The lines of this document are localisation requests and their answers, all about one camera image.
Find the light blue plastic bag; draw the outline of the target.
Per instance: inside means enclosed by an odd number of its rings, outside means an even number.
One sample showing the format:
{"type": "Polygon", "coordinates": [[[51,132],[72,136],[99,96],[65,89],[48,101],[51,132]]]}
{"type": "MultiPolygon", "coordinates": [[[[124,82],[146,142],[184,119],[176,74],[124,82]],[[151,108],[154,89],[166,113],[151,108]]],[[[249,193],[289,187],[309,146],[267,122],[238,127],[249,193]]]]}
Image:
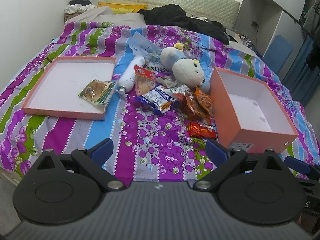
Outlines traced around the light blue plastic bag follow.
{"type": "Polygon", "coordinates": [[[144,58],[145,64],[151,67],[161,67],[160,55],[161,48],[149,41],[139,32],[135,32],[129,40],[129,48],[131,48],[135,56],[144,58]]]}

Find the blue white cabbage snack bag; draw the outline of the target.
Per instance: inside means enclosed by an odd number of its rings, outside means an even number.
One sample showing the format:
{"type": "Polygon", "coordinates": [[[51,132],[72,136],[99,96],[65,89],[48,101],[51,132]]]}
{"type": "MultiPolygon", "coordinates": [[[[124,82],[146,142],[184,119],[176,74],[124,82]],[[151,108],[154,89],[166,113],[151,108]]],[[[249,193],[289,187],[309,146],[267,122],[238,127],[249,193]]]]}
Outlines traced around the blue white cabbage snack bag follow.
{"type": "Polygon", "coordinates": [[[136,100],[153,110],[155,115],[162,115],[180,104],[180,100],[176,95],[185,95],[186,92],[190,92],[190,88],[187,85],[172,88],[157,85],[149,92],[136,97],[136,100]]]}

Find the red orange candy packet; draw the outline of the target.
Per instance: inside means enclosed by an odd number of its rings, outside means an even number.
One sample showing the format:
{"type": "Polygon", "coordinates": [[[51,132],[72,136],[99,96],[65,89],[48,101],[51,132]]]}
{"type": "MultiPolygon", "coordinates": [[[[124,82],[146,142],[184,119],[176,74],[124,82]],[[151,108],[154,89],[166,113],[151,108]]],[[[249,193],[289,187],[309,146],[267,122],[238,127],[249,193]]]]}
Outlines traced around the red orange candy packet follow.
{"type": "Polygon", "coordinates": [[[189,137],[196,138],[212,138],[216,139],[217,135],[214,129],[206,126],[202,126],[198,122],[190,122],[187,124],[187,132],[189,137]]]}

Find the black clothing pile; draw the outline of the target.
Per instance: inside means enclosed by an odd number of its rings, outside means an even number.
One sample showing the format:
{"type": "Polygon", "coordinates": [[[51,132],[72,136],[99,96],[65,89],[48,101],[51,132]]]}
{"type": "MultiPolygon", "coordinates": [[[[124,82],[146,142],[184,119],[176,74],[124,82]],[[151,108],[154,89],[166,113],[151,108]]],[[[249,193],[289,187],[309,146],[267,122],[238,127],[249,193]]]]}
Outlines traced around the black clothing pile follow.
{"type": "Polygon", "coordinates": [[[194,31],[210,36],[224,45],[229,45],[226,28],[219,22],[206,22],[199,18],[187,16],[179,5],[169,4],[154,7],[151,10],[140,9],[146,25],[177,26],[185,30],[194,31]]]}

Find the red clear dried snack bag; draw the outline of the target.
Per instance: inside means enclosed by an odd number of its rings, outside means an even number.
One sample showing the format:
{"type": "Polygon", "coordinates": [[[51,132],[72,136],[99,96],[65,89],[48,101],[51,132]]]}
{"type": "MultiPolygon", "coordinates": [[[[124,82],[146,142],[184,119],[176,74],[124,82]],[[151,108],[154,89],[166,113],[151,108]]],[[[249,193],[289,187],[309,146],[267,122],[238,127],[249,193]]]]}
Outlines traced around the red clear dried snack bag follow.
{"type": "Polygon", "coordinates": [[[156,75],[147,68],[135,64],[135,92],[137,96],[146,94],[157,85],[156,75]]]}

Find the deep pink cardboard box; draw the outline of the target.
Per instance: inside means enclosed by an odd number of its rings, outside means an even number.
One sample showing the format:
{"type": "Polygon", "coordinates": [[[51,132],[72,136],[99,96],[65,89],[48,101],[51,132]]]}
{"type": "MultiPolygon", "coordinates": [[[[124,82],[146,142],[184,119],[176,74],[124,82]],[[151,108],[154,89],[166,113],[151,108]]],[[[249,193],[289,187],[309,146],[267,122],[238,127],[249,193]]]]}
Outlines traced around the deep pink cardboard box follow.
{"type": "Polygon", "coordinates": [[[298,132],[267,83],[215,67],[210,78],[217,137],[228,149],[282,153],[298,132]]]}

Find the orange noodle snack bag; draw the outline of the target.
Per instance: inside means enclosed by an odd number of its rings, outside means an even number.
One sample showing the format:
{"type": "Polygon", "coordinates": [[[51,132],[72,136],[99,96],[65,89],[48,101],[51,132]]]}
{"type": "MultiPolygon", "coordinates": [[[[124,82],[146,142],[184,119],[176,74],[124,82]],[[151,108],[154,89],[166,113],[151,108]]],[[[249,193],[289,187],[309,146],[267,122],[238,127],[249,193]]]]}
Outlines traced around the orange noodle snack bag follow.
{"type": "Polygon", "coordinates": [[[199,87],[195,91],[187,90],[184,93],[175,93],[174,97],[179,101],[180,108],[190,121],[201,121],[205,125],[212,124],[214,107],[212,100],[199,87]]]}

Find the grey blanket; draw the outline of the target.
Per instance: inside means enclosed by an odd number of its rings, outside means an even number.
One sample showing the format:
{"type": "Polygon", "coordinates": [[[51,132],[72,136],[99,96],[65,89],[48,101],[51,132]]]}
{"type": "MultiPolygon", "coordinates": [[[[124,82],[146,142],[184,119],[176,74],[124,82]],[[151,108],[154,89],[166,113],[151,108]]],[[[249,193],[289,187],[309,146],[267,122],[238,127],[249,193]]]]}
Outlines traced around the grey blanket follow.
{"type": "Polygon", "coordinates": [[[137,12],[115,14],[110,7],[90,9],[66,21],[71,22],[111,22],[116,26],[126,25],[131,28],[146,27],[144,16],[137,12]]]}

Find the pink box lid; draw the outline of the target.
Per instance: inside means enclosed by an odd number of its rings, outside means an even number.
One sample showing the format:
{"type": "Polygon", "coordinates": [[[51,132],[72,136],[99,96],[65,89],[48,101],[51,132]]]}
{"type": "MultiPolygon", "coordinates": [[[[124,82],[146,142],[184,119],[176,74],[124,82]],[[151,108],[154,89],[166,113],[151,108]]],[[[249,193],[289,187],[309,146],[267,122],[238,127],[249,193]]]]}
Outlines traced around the pink box lid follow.
{"type": "Polygon", "coordinates": [[[115,65],[115,57],[57,57],[45,67],[22,110],[32,115],[104,120],[106,106],[89,102],[79,93],[95,79],[110,81],[115,65]]]}

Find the white blue plush toy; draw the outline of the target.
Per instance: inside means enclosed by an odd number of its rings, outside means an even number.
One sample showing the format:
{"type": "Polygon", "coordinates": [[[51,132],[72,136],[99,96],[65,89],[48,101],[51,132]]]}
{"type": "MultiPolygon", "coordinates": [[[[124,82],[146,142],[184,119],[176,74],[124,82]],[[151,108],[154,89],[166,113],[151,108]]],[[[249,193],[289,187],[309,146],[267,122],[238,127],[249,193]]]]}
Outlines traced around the white blue plush toy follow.
{"type": "Polygon", "coordinates": [[[198,60],[189,59],[174,47],[161,51],[160,62],[164,68],[172,71],[175,79],[189,88],[199,87],[205,93],[210,91],[210,83],[205,78],[204,71],[198,60]]]}

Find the green brown snack packet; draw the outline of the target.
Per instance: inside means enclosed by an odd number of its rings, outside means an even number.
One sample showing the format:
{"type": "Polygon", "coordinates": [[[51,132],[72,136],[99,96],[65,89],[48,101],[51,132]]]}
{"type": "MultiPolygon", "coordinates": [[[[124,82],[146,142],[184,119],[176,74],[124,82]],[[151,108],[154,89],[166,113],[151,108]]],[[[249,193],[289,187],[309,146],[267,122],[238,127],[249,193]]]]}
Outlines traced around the green brown snack packet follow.
{"type": "Polygon", "coordinates": [[[89,103],[107,106],[114,94],[116,84],[116,81],[99,81],[95,79],[78,96],[89,103]]]}

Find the white wardrobe shelf unit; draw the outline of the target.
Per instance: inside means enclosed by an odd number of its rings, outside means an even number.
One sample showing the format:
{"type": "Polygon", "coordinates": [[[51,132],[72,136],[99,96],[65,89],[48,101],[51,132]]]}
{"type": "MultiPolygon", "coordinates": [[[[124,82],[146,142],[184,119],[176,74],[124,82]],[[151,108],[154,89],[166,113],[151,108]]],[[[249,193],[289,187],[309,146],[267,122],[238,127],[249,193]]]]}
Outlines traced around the white wardrobe shelf unit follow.
{"type": "Polygon", "coordinates": [[[283,79],[304,41],[299,20],[306,0],[243,0],[233,30],[247,35],[265,55],[274,38],[285,38],[293,51],[278,76],[283,79]]]}

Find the yellow pillow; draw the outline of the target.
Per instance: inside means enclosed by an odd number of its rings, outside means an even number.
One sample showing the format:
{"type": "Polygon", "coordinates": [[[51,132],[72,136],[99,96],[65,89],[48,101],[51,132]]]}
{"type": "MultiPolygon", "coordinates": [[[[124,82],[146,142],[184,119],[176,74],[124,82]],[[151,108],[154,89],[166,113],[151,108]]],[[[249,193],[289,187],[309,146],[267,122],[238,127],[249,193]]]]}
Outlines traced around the yellow pillow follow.
{"type": "Polygon", "coordinates": [[[139,10],[146,10],[146,4],[119,4],[119,3],[106,3],[98,2],[98,7],[108,6],[115,14],[126,14],[138,12],[139,10]]]}

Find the blue curtain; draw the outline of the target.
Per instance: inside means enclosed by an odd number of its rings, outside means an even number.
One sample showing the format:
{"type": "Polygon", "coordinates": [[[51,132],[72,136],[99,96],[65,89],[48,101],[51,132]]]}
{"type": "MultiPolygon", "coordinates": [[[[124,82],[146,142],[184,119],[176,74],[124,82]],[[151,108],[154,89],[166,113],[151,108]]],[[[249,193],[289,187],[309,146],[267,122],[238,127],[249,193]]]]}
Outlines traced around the blue curtain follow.
{"type": "Polygon", "coordinates": [[[282,84],[290,91],[293,101],[306,106],[319,86],[319,68],[311,69],[306,61],[313,49],[313,40],[307,36],[282,84]]]}

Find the white spray bottle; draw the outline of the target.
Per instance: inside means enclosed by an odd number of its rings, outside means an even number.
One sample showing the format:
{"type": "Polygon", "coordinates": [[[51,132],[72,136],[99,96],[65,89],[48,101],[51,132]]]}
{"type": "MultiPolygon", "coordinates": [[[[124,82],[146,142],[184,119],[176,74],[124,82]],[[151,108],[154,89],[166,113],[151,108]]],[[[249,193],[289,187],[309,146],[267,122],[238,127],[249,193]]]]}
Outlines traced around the white spray bottle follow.
{"type": "Polygon", "coordinates": [[[145,64],[144,57],[136,56],[127,66],[125,72],[123,72],[122,76],[118,80],[118,93],[120,95],[127,94],[130,92],[135,85],[135,65],[139,67],[143,67],[145,64]]]}

